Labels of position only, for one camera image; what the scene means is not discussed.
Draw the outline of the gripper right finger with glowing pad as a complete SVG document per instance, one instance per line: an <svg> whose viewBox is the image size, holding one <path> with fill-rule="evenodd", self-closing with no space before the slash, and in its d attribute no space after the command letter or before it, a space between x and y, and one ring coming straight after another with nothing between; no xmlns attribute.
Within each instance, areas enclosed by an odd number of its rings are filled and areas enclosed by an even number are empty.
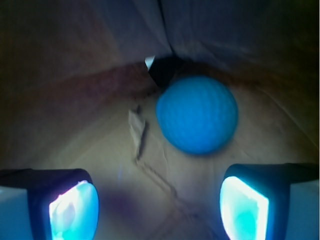
<svg viewBox="0 0 320 240"><path fill-rule="evenodd" d="M231 240L318 240L319 165L233 164L224 175L219 206Z"/></svg>

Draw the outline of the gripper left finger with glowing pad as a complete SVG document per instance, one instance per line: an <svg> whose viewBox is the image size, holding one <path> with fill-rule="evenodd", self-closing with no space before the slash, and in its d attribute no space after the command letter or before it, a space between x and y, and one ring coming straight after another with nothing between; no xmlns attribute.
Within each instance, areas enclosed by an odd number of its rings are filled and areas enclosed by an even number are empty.
<svg viewBox="0 0 320 240"><path fill-rule="evenodd" d="M92 240L99 195L89 173L76 169L3 169L2 240Z"/></svg>

